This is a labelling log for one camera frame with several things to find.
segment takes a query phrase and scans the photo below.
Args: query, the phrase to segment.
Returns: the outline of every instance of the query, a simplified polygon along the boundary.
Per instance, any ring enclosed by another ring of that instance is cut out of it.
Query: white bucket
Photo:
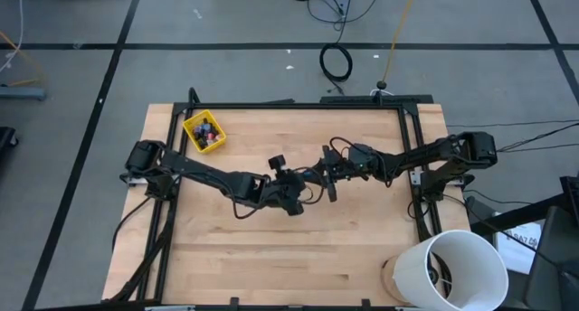
[[[430,253],[448,266],[451,293],[444,298],[426,268]],[[437,311],[490,311],[500,306],[508,291],[508,275],[497,251],[469,231],[443,232],[401,254],[394,281],[402,296],[415,306]]]

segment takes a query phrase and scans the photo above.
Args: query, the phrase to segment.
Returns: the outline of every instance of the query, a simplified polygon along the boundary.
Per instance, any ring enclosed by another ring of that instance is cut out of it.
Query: yellow basket
[[[213,144],[207,146],[205,149],[201,149],[199,143],[197,143],[197,141],[195,140],[195,127],[201,126],[203,124],[204,118],[207,118],[207,122],[213,124],[214,127],[217,128],[222,138],[217,140]],[[196,115],[190,117],[189,119],[185,120],[183,122],[183,129],[187,132],[187,135],[195,145],[195,148],[197,148],[197,151],[199,151],[199,153],[201,154],[209,153],[215,150],[215,148],[225,144],[225,139],[227,139],[225,132],[223,131],[223,129],[221,129],[221,127],[217,123],[217,120],[215,120],[214,115],[212,115],[211,112],[209,112],[209,110],[201,111]]]

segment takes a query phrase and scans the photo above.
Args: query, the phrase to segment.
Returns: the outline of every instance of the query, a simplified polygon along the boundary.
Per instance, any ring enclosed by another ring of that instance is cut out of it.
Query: concrete floor
[[[370,0],[353,0],[351,15]],[[346,26],[343,42],[389,42],[406,0],[378,0]],[[561,43],[579,43],[576,0],[539,0]],[[115,43],[131,0],[24,0],[26,43]],[[0,0],[0,30],[18,35],[17,0]],[[140,0],[127,43],[333,42],[331,25],[292,0]],[[530,0],[416,0],[400,42],[548,43]],[[367,95],[388,51],[351,50],[344,89]],[[8,53],[0,52],[2,57]],[[21,145],[0,181],[0,309],[22,307],[69,181],[111,50],[29,50],[47,74],[49,98],[0,101],[0,125]],[[579,52],[565,52],[575,70]],[[327,65],[343,69],[339,56]],[[0,83],[29,78],[22,60]],[[97,303],[110,262],[110,239],[126,188],[118,180],[150,103],[183,101],[195,86],[204,102],[292,98],[315,102],[331,89],[318,50],[124,51],[74,194],[37,307]],[[397,94],[432,94],[449,124],[579,118],[579,105],[553,50],[400,50],[389,76]],[[494,127],[498,146],[559,125]],[[465,128],[452,127],[459,132]],[[535,146],[577,142],[571,129]],[[501,155],[476,173],[472,188],[501,200],[538,201],[560,192],[558,177],[579,170],[578,147]],[[505,211],[516,206],[489,204]]]

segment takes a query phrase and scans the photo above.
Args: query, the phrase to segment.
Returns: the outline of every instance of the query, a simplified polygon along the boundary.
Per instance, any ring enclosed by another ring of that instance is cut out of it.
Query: wooden table
[[[143,139],[166,140],[172,105],[149,106]],[[440,105],[419,105],[424,141],[445,137]],[[402,153],[395,111],[389,110],[212,110],[227,143],[209,155],[188,145],[186,155],[226,171],[272,174],[268,159],[284,154],[288,167],[314,165],[333,136]],[[407,118],[411,141],[412,121]],[[176,147],[181,131],[177,131]],[[145,186],[128,190],[124,213],[144,196]],[[460,190],[446,194],[460,197]],[[217,190],[184,180],[166,274],[165,304],[373,306],[400,303],[384,292],[380,267],[418,243],[408,177],[390,189],[373,179],[337,184],[337,201],[325,197],[289,217],[282,209],[263,209],[238,221],[232,203]],[[438,203],[444,230],[468,230],[463,206]],[[153,203],[124,225],[110,263],[103,297],[117,293],[143,259]],[[240,213],[247,212],[240,207]],[[148,297],[153,296],[157,264]]]

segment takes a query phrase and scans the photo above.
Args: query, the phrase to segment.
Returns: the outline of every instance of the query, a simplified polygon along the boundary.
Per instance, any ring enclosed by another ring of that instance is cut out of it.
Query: yellow cable
[[[16,81],[14,83],[9,84],[8,86],[19,86],[19,85],[24,85],[24,84],[30,84],[30,83],[35,83],[36,81],[40,81],[41,83],[44,83],[44,72],[43,72],[43,68],[40,66],[40,64],[38,62],[36,62],[34,59],[32,59],[28,54],[26,54],[25,52],[18,50],[18,47],[16,46],[16,44],[14,44],[14,42],[12,42],[12,40],[10,40],[10,38],[4,34],[4,32],[0,31],[0,37],[4,38],[4,40],[6,42],[8,42],[8,44],[10,44],[11,47],[14,48],[14,54],[19,53],[20,55],[22,55],[22,57],[31,65],[34,66],[34,68],[36,69],[36,72],[38,73],[38,78],[37,79],[33,79],[33,80],[21,80],[21,81]]]
[[[394,32],[394,38],[392,39],[392,46],[390,47],[390,54],[388,54],[388,63],[386,64],[386,71],[384,72],[382,81],[386,81],[386,78],[388,77],[388,71],[390,71],[390,63],[392,62],[392,58],[394,57],[394,47],[396,46],[396,42],[398,41],[398,35],[400,34],[400,31],[402,31],[404,22],[406,22],[406,16],[410,11],[410,7],[413,5],[413,1],[414,0],[408,0],[408,3],[406,3],[406,7],[404,8],[404,12],[402,13],[402,18],[400,19],[400,23],[398,24],[398,28],[396,29],[396,32]]]

